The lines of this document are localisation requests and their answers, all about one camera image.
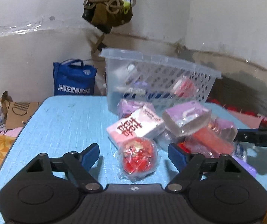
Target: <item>wall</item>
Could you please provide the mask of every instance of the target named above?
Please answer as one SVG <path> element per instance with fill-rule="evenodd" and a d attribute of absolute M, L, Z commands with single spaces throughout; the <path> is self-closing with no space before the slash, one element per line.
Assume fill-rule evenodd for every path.
<path fill-rule="evenodd" d="M 191 0 L 185 45 L 267 68 L 267 0 Z"/>
<path fill-rule="evenodd" d="M 189 1 L 137 0 L 131 22 L 114 28 L 107 46 L 176 56 L 171 44 L 184 41 Z M 8 90 L 15 101 L 42 101 L 53 94 L 54 61 L 91 58 L 100 33 L 82 13 L 83 0 L 0 0 L 0 96 Z"/>

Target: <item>clear plastic box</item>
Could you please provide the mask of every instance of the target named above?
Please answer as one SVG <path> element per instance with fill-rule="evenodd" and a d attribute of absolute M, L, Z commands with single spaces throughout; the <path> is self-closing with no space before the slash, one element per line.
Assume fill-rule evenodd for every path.
<path fill-rule="evenodd" d="M 158 113 L 190 100 L 203 103 L 221 78 L 220 71 L 162 55 L 106 48 L 100 56 L 106 60 L 108 108 L 114 114 L 120 99 L 151 102 Z M 188 97 L 173 90 L 182 78 L 196 88 Z"/>

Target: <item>tabletop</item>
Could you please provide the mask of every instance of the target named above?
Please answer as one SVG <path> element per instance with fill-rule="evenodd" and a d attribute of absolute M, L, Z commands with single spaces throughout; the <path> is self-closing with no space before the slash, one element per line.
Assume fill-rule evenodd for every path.
<path fill-rule="evenodd" d="M 247 128 L 222 107 L 210 103 L 205 106 L 212 109 L 213 114 L 233 121 L 237 128 Z M 5 158 L 0 168 L 0 189 L 37 154 L 46 152 L 51 158 L 61 157 L 69 151 L 81 152 L 94 142 L 100 146 L 100 157 L 90 174 L 103 187 L 107 183 L 131 183 L 117 176 L 116 148 L 106 132 L 106 128 L 117 120 L 118 117 L 108 111 L 104 96 L 53 96 L 46 99 Z M 248 163 L 257 169 L 256 179 L 267 190 L 267 147 L 252 144 L 248 147 Z M 161 150 L 159 154 L 161 160 L 156 172 L 137 184 L 160 183 L 164 188 L 178 173 L 167 153 Z M 54 174 L 64 177 L 64 173 Z M 1 214 L 0 223 L 4 223 Z"/>

